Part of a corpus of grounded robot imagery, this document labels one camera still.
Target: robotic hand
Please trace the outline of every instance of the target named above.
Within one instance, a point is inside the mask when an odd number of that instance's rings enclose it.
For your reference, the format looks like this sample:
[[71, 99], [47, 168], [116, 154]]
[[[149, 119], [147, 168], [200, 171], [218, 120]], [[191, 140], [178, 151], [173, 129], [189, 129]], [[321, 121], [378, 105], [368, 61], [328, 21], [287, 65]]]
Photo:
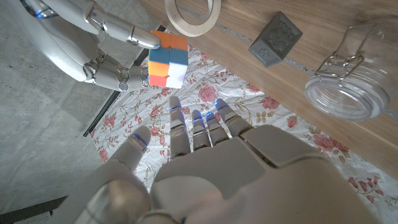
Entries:
[[150, 140], [141, 126], [54, 213], [50, 223], [377, 223], [328, 159], [273, 126], [253, 128], [223, 100], [192, 113], [170, 98], [172, 161], [150, 194], [131, 174]]
[[90, 0], [8, 0], [8, 5], [36, 47], [72, 78], [116, 91], [148, 86], [146, 68], [122, 67], [98, 48], [94, 34], [147, 49], [159, 48], [157, 36]]

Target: roll of tape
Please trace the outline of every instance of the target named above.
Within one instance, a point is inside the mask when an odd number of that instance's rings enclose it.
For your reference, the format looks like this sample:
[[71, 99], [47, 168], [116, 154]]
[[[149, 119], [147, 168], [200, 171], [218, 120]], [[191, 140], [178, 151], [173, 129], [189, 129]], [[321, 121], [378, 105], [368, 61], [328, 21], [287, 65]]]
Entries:
[[221, 9], [221, 0], [208, 0], [207, 20], [200, 25], [192, 25], [183, 19], [175, 0], [165, 0], [164, 3], [170, 22], [179, 32], [189, 37], [197, 37], [208, 32], [216, 24]]

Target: wood grain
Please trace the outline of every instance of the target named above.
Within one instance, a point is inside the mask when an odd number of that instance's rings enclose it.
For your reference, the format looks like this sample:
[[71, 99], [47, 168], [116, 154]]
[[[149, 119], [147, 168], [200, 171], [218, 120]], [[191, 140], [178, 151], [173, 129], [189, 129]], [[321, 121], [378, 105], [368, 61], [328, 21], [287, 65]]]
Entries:
[[[178, 33], [167, 19], [163, 1], [140, 1], [157, 22], [172, 32]], [[246, 1], [243, 3], [242, 1], [225, 2], [245, 4]], [[195, 19], [189, 14], [182, 14], [184, 17]], [[243, 21], [252, 22], [257, 14], [258, 11], [247, 13], [247, 18]], [[398, 162], [396, 162], [398, 161], [398, 139], [396, 138], [398, 120], [382, 115], [365, 122], [352, 123], [327, 116], [314, 108], [304, 96], [304, 86], [309, 78], [306, 73], [286, 63], [279, 63], [269, 68], [264, 67], [249, 53], [249, 43], [216, 27], [200, 37], [189, 37], [188, 41], [289, 110], [398, 179]]]
[[[198, 14], [208, 11], [207, 0], [177, 1]], [[223, 0], [217, 23], [255, 40], [277, 14], [283, 12], [303, 36], [288, 57], [316, 70], [339, 46], [352, 25], [383, 16], [398, 16], [398, 2], [391, 0]]]

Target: gray cube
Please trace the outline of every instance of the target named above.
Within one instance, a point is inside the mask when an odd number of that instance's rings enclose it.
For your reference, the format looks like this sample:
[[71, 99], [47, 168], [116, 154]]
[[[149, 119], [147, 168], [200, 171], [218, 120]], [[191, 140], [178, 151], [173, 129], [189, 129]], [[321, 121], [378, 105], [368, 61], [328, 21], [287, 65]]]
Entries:
[[249, 51], [266, 67], [285, 59], [303, 33], [283, 13], [278, 14], [261, 31]]

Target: white fabric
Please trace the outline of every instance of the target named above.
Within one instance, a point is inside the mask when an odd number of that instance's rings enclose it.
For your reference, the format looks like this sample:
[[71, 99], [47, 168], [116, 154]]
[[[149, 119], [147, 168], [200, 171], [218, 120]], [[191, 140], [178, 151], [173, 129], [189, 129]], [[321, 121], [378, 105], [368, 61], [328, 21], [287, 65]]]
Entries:
[[132, 130], [139, 125], [146, 125], [151, 130], [152, 139], [134, 173], [150, 189], [157, 171], [170, 158], [168, 98], [171, 95], [180, 98], [191, 143], [190, 113], [193, 110], [200, 110], [202, 114], [209, 111], [215, 113], [214, 102], [217, 98], [222, 98], [252, 125], [277, 126], [327, 154], [343, 178], [351, 183], [352, 189], [358, 193], [363, 203], [383, 223], [397, 223], [398, 181], [356, 155], [354, 149], [347, 149], [329, 138], [321, 130], [192, 46], [189, 47], [188, 57], [189, 68], [181, 89], [151, 86], [145, 90], [120, 94], [91, 133], [104, 161], [125, 141]]

